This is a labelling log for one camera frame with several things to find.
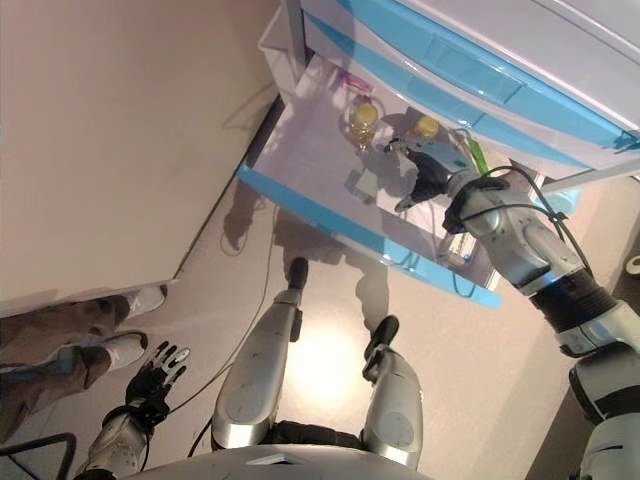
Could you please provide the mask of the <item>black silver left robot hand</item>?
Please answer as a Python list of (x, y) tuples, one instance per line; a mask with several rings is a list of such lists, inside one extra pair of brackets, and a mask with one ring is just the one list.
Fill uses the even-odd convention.
[(188, 347), (163, 341), (144, 361), (129, 382), (125, 401), (147, 418), (166, 417), (170, 408), (166, 402), (174, 384), (186, 372), (191, 354)]

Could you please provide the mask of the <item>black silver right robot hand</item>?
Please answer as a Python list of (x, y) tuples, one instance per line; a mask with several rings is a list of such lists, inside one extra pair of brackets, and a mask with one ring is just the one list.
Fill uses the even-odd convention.
[(412, 190), (394, 207), (397, 213), (444, 195), (454, 174), (475, 169), (473, 161), (449, 143), (395, 137), (384, 147), (384, 152), (400, 154), (417, 169)]

